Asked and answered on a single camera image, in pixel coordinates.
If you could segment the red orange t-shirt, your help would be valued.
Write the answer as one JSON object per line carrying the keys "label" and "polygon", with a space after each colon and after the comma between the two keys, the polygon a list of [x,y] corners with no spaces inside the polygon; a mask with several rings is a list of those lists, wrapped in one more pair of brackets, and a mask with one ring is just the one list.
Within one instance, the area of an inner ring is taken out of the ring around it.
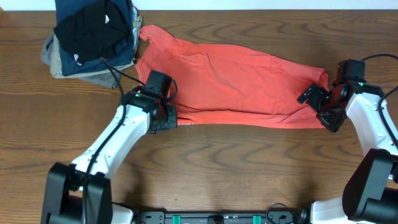
{"label": "red orange t-shirt", "polygon": [[271,54],[228,44],[195,44],[150,25],[136,63],[139,78],[151,71],[176,81],[170,89],[177,123],[243,124],[280,129],[318,129],[314,110],[297,101],[312,84],[327,87],[328,74]]}

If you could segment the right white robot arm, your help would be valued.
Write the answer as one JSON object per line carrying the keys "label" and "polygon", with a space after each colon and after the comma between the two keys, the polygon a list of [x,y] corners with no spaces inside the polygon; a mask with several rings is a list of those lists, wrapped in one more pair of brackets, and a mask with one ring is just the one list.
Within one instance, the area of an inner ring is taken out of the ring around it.
{"label": "right white robot arm", "polygon": [[326,91],[316,85],[298,101],[309,104],[321,124],[335,132],[344,119],[353,123],[364,158],[341,197],[313,202],[293,215],[294,223],[397,223],[397,129],[380,87],[349,81]]}

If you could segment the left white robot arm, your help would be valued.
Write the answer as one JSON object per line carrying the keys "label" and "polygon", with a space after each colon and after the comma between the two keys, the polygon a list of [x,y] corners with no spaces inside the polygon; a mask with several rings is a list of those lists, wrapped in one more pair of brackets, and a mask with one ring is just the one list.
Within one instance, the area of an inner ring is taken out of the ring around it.
{"label": "left white robot arm", "polygon": [[130,91],[85,152],[50,168],[41,223],[132,223],[134,212],[113,203],[111,179],[143,135],[176,126],[176,107],[165,98]]}

